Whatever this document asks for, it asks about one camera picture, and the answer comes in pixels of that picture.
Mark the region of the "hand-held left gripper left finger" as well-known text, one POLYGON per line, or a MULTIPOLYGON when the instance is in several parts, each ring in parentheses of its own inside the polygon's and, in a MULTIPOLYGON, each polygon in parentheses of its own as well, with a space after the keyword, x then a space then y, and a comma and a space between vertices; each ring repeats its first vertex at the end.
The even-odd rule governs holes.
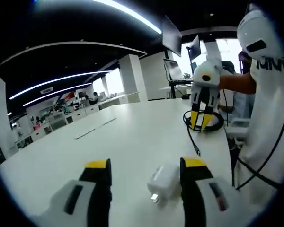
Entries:
POLYGON ((78 180, 68 181, 37 217, 39 227, 107 227, 112 201, 111 160, 88 162, 78 180))

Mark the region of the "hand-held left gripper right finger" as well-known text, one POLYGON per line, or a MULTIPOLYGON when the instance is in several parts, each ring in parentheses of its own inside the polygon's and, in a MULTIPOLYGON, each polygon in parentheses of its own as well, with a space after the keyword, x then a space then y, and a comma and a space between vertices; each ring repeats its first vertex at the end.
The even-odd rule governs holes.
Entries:
POLYGON ((228 204, 222 186, 198 158, 180 159, 181 198, 186 227, 228 227, 228 204))

